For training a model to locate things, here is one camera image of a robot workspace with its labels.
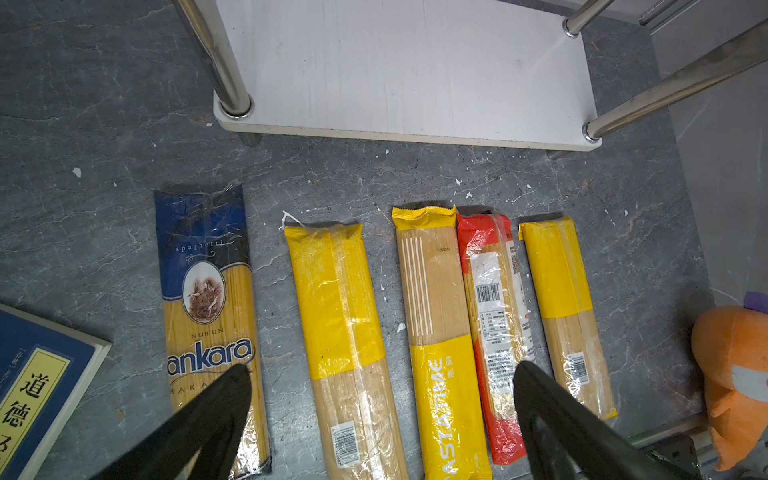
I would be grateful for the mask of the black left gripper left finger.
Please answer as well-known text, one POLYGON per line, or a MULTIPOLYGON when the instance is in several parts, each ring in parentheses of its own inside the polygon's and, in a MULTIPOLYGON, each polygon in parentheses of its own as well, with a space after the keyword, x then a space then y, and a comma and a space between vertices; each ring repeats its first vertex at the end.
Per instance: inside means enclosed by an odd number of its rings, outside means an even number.
POLYGON ((227 479, 252 397, 248 368, 232 366, 152 434, 97 473, 96 479, 174 479, 189 462, 191 479, 227 479))

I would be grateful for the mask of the red label spaghetti bag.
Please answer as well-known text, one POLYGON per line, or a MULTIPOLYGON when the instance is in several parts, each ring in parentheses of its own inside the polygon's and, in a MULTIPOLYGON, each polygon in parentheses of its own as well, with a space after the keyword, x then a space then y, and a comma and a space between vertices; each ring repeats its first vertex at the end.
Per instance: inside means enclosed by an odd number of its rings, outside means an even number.
POLYGON ((492 463, 526 456, 514 400, 517 365, 535 357, 511 221, 460 215, 457 236, 492 463))

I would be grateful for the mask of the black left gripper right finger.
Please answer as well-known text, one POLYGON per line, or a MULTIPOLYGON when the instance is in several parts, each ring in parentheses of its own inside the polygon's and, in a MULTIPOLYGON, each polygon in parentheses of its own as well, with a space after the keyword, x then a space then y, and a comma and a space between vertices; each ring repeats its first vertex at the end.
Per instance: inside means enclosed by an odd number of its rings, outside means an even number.
POLYGON ((530 361, 516 367, 514 400, 535 479, 694 479, 636 449, 530 361))

